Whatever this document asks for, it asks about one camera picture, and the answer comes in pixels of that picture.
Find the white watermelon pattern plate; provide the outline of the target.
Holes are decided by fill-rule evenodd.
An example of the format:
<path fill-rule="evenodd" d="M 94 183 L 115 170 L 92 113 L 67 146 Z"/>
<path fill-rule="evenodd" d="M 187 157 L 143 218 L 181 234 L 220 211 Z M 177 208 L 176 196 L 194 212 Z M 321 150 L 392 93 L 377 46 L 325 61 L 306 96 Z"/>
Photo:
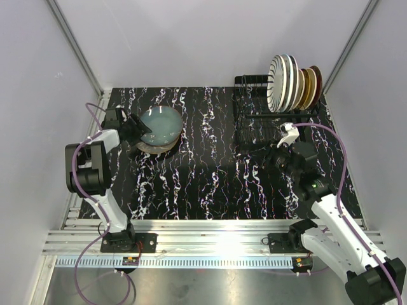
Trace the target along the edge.
<path fill-rule="evenodd" d="M 285 112 L 288 110 L 289 103 L 293 96 L 293 87 L 294 87 L 294 69 L 293 63 L 287 54 L 283 54 L 282 58 L 286 64 L 286 72 L 287 72 L 287 79 L 286 79 L 286 95 L 284 99 L 284 103 L 282 106 L 282 111 Z"/>

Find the cream plate with black sprig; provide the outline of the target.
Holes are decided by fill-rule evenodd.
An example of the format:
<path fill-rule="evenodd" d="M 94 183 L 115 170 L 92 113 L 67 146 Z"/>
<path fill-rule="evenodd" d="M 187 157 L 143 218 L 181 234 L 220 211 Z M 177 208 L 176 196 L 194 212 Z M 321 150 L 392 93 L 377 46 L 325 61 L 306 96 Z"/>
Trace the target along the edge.
<path fill-rule="evenodd" d="M 308 109 L 310 109 L 314 105 L 314 101 L 316 99 L 317 95 L 317 89 L 319 85 L 319 77 L 318 77 L 318 68 L 317 66 L 313 65 L 307 69 L 309 76 L 310 76 L 310 82 L 311 82 L 311 94 L 310 94 L 310 101 L 308 103 Z"/>

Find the dark green rimmed plate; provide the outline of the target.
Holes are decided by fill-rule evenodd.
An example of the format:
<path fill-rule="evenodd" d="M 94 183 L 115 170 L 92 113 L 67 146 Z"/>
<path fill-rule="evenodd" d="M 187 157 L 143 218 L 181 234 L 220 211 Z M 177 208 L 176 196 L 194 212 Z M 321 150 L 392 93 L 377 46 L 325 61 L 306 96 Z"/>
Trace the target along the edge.
<path fill-rule="evenodd" d="M 291 59 L 291 63 L 293 64 L 293 76 L 294 76 L 294 86 L 293 86 L 293 96 L 292 96 L 292 101 L 291 101 L 291 106 L 290 110 L 292 111 L 294 109 L 294 103 L 296 101 L 297 95 L 298 95 L 298 90 L 299 90 L 299 71 L 298 71 L 298 63 L 296 59 L 290 55 L 289 58 Z"/>

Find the red floral plate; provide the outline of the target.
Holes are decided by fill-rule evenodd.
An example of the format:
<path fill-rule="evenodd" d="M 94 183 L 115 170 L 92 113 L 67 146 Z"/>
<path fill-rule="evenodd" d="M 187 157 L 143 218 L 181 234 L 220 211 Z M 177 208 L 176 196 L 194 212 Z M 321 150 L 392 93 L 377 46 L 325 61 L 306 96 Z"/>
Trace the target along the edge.
<path fill-rule="evenodd" d="M 321 96 L 321 93 L 322 93 L 323 80 L 322 80 L 321 70 L 316 65 L 312 65 L 310 68 L 315 72 L 316 80 L 317 80 L 316 81 L 317 87 L 316 87 L 316 91 L 315 91 L 315 97 L 314 97 L 314 99 L 312 101 L 312 104 L 311 104 L 311 106 L 313 107 L 313 106 L 315 106 L 317 104 L 317 102 L 320 99 L 320 96 Z"/>

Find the amber patterned glass plate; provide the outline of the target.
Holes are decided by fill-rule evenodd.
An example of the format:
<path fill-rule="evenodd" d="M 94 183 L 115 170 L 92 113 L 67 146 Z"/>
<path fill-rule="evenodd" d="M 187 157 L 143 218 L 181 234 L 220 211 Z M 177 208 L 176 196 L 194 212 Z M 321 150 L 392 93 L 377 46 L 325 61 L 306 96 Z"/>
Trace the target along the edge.
<path fill-rule="evenodd" d="M 310 101 L 310 94 L 311 94 L 311 82 L 310 82 L 310 76 L 309 73 L 307 71 L 308 68 L 306 68 L 306 72 L 307 72 L 307 95 L 305 98 L 305 101 L 303 103 L 303 106 L 301 107 L 301 110 L 305 110 L 308 108 L 308 103 Z"/>

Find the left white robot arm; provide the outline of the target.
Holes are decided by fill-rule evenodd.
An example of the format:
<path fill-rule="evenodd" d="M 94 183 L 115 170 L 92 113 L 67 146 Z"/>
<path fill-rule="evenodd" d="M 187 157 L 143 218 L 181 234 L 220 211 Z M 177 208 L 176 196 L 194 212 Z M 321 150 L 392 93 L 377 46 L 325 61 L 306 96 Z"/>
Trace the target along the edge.
<path fill-rule="evenodd" d="M 111 189 L 112 175 L 108 153 L 123 142 L 137 144 L 151 130 L 136 114 L 127 115 L 123 108 L 104 111 L 104 120 L 96 120 L 97 130 L 84 141 L 65 147 L 66 185 L 95 210 L 102 231 L 97 241 L 103 253 L 156 252 L 158 235 L 137 233 L 130 219 L 119 207 Z"/>

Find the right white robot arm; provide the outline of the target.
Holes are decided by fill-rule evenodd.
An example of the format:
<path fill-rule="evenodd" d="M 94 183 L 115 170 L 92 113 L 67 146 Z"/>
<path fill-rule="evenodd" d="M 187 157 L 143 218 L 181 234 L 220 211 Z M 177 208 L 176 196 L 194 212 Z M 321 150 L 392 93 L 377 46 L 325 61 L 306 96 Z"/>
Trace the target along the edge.
<path fill-rule="evenodd" d="M 291 179 L 293 193 L 322 220 L 331 237 L 311 219 L 289 226 L 282 237 L 268 235 L 270 248 L 280 246 L 318 256 L 345 284 L 353 304 L 402 304 L 406 266 L 380 250 L 348 214 L 332 185 L 319 173 L 313 145 L 272 144 L 263 166 Z"/>

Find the black white striped plate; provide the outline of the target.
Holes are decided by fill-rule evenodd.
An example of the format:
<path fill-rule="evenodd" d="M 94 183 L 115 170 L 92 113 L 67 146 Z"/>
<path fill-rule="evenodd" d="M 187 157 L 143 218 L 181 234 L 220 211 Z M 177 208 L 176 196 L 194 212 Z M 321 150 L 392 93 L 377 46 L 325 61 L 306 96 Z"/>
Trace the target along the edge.
<path fill-rule="evenodd" d="M 270 112 L 281 109 L 286 96 L 287 67 L 282 55 L 273 57 L 267 74 L 266 97 Z"/>

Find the blue glazed plate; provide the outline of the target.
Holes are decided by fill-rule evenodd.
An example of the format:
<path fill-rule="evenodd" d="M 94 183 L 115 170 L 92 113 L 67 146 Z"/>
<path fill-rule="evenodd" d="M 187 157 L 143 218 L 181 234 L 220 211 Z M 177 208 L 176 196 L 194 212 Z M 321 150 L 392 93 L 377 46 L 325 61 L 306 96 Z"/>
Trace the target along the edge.
<path fill-rule="evenodd" d="M 151 146 L 164 146 L 176 141 L 183 130 L 181 114 L 169 106 L 156 106 L 141 115 L 141 121 L 151 130 L 141 140 Z"/>

